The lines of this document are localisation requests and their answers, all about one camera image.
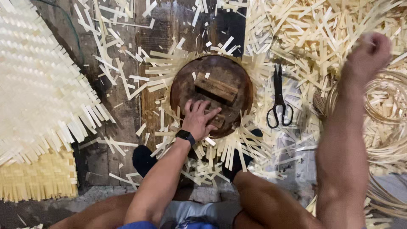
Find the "scissors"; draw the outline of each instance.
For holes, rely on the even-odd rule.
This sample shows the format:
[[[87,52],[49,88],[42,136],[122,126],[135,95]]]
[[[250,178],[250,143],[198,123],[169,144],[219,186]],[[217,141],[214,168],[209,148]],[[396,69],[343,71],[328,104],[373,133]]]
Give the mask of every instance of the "scissors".
[[[288,126],[293,122],[293,116],[294,116],[294,110],[293,107],[290,104],[287,104],[287,106],[289,106],[291,108],[291,119],[288,123],[284,123],[284,115],[285,115],[285,104],[284,104],[284,99],[282,97],[282,68],[281,68],[281,64],[278,67],[278,74],[277,74],[277,68],[276,65],[274,64],[274,93],[275,93],[275,101],[274,101],[274,106],[272,109],[270,109],[267,112],[267,125],[271,128],[277,128],[278,126],[278,117],[277,117],[277,106],[281,105],[282,106],[282,117],[281,117],[281,124],[283,126]],[[271,126],[269,123],[269,113],[270,111],[273,111],[274,113],[274,118],[276,119],[276,125],[275,126]]]

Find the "forearm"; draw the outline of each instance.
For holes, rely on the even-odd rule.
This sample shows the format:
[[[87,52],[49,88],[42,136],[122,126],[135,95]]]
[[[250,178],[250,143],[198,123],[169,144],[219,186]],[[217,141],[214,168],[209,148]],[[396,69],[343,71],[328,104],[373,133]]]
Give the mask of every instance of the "forearm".
[[[175,195],[179,172],[190,148],[189,141],[177,138],[167,154],[151,168],[129,206],[125,224],[150,221],[159,225]]]
[[[338,86],[336,109],[329,117],[317,160],[318,218],[328,228],[363,227],[368,163],[363,133],[363,85]]]

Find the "smartwatch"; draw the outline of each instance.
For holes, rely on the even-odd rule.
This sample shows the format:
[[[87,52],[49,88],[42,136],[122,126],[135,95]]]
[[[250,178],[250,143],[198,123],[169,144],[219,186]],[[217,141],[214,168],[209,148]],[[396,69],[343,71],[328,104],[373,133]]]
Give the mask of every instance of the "smartwatch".
[[[178,138],[182,138],[185,140],[188,140],[189,143],[191,143],[191,146],[193,146],[195,144],[195,139],[192,136],[192,134],[188,131],[185,130],[179,130],[178,133],[175,135]]]

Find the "fist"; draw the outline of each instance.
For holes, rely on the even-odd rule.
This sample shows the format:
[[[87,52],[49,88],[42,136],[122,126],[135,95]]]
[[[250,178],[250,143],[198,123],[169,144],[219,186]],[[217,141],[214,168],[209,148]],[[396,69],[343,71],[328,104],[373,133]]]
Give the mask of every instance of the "fist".
[[[209,135],[212,130],[217,130],[213,125],[206,125],[210,119],[215,117],[222,108],[213,109],[208,114],[204,114],[206,107],[210,101],[198,100],[192,104],[192,100],[188,100],[185,104],[185,118],[182,123],[182,128],[192,134],[195,141],[200,141]]]
[[[365,34],[359,41],[360,45],[348,55],[342,78],[364,86],[390,62],[391,42],[380,33]]]

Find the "foot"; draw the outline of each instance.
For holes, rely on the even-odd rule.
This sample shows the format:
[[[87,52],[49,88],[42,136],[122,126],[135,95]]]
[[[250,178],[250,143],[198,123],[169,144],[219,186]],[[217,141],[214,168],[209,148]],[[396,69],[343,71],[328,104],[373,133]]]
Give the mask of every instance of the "foot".
[[[152,153],[153,152],[145,145],[138,146],[133,152],[133,166],[142,178],[144,178],[155,163],[157,163],[157,159],[150,156]]]
[[[251,133],[253,135],[255,135],[256,137],[263,137],[263,133],[261,132],[260,129],[254,129],[251,131]],[[250,157],[246,154],[243,154],[243,159],[245,160],[246,167],[249,166],[250,162],[253,160],[252,157]],[[242,168],[242,163],[240,162],[239,151],[235,149],[234,154],[233,154],[232,170],[230,171],[229,169],[227,169],[225,167],[225,163],[223,163],[222,172],[223,172],[223,175],[226,176],[230,180],[230,182],[233,182],[236,174],[241,170],[243,170],[243,168]]]

